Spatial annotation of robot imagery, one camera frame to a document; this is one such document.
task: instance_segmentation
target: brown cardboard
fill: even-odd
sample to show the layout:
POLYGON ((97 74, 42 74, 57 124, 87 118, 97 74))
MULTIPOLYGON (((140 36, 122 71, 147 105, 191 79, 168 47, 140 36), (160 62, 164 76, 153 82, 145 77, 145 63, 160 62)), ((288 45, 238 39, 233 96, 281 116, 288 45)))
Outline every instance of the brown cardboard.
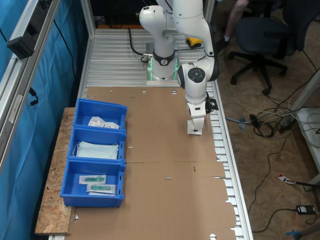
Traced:
POLYGON ((86 96, 128 107, 126 145, 132 148, 126 148, 121 207, 77 208, 79 220, 66 240, 236 239, 226 185, 214 178, 225 172, 210 118, 202 135, 187 134, 183 89, 89 87, 86 96))
POLYGON ((65 240, 235 240, 225 183, 212 177, 216 164, 128 163, 121 207, 77 208, 65 240))
POLYGON ((217 159, 209 115, 202 135, 187 134, 190 116, 180 87, 89 87, 86 96, 128 107, 126 144, 133 148, 126 149, 127 163, 217 159))

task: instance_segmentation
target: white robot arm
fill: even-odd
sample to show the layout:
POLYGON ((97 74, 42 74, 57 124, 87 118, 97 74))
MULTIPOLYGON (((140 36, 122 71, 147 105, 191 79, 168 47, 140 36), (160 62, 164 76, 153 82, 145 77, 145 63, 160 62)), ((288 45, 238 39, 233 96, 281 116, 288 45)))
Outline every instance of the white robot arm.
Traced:
POLYGON ((207 94, 207 82, 214 81, 220 74, 218 58, 215 56, 214 34, 205 20, 202 0, 157 0, 159 6, 144 7, 140 12, 140 23, 154 41, 152 73, 159 78, 168 78, 175 73, 175 40, 167 31, 175 29, 186 37, 200 39, 204 43, 205 57, 182 64, 178 82, 185 89, 187 108, 195 131, 204 127, 205 116, 217 103, 207 94))
POLYGON ((204 127, 206 114, 218 109, 216 100, 207 94, 207 82, 216 80, 220 74, 214 34, 204 18, 202 0, 174 0, 173 20, 178 32, 201 39, 204 43, 205 58, 183 64, 178 69, 178 81, 185 89, 194 130, 199 131, 204 127))

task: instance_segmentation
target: concrete floor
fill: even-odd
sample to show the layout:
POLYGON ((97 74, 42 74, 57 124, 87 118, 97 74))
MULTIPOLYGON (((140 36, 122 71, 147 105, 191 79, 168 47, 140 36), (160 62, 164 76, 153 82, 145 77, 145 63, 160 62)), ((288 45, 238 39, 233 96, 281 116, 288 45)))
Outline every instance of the concrete floor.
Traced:
MULTIPOLYGON (((226 26, 233 4, 234 1, 229 0, 223 1, 218 6, 218 29, 226 26)), ((281 18, 282 12, 280 10, 275 11, 272 15, 281 18)), ((320 57, 318 57, 320 54, 319 39, 320 23, 312 22, 307 31, 304 50, 317 68, 320 67, 320 57)), ((238 78, 237 85, 230 85, 231 76, 249 63, 236 57, 232 61, 229 60, 227 56, 230 51, 243 52, 238 47, 235 37, 230 39, 230 45, 224 50, 224 54, 219 57, 221 75, 218 79, 218 85, 225 116, 234 119, 240 119, 244 116, 248 120, 249 114, 256 115, 258 113, 255 110, 263 111, 268 107, 275 107, 275 104, 261 93, 261 90, 266 88, 266 84, 259 70, 257 72, 247 71, 238 78), (244 107, 235 100, 255 110, 244 107)), ((286 57, 284 60, 275 60, 271 56, 266 58, 288 66, 285 77, 279 76, 279 69, 267 67, 273 85, 270 96, 279 100, 287 98, 315 72, 303 52, 296 52, 293 56, 286 57)), ((320 103, 319 93, 320 91, 317 90, 306 105, 318 105, 320 103)), ((294 102, 298 95, 294 95, 291 101, 294 102)), ((267 116, 264 120, 273 117, 275 115, 267 116)), ((274 136, 274 139, 277 140, 269 140, 254 134, 252 126, 246 126, 245 130, 243 130, 239 127, 239 124, 234 122, 228 121, 227 125, 247 209, 249 209, 251 202, 255 198, 256 187, 268 173, 268 154, 278 152, 288 136, 283 151, 270 156, 271 172, 257 190, 256 201, 252 205, 249 214, 253 231, 264 229, 272 213, 277 209, 294 209, 296 205, 316 206, 311 192, 305 192, 303 187, 299 185, 285 184, 277 178, 281 173, 291 180, 308 182, 318 174, 299 127, 281 139, 277 138, 282 137, 283 134, 277 133, 274 136)), ((253 238, 255 240, 292 239, 292 237, 285 238, 285 233, 308 228, 309 225, 305 224, 305 221, 313 217, 301 216, 290 211, 277 212, 268 229, 262 233, 254 233, 253 238)), ((319 240, 320 232, 303 239, 319 240)))

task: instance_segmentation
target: shoe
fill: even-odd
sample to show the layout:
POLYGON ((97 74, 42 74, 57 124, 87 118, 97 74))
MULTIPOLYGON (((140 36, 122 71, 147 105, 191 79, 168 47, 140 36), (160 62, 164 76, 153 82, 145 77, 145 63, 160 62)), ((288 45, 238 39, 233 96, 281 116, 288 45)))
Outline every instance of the shoe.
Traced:
POLYGON ((216 53, 219 54, 222 49, 229 45, 229 41, 226 41, 225 38, 221 38, 219 41, 215 43, 216 53))

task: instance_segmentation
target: person's leg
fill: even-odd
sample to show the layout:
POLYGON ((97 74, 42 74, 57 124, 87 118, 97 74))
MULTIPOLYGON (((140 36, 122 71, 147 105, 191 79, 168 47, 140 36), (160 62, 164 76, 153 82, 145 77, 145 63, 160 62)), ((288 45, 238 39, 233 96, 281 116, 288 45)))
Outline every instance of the person's leg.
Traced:
POLYGON ((226 25, 226 30, 224 37, 216 43, 216 51, 218 54, 222 49, 229 45, 229 38, 234 32, 238 22, 241 19, 246 7, 248 6, 250 0, 237 0, 229 16, 228 23, 226 25))

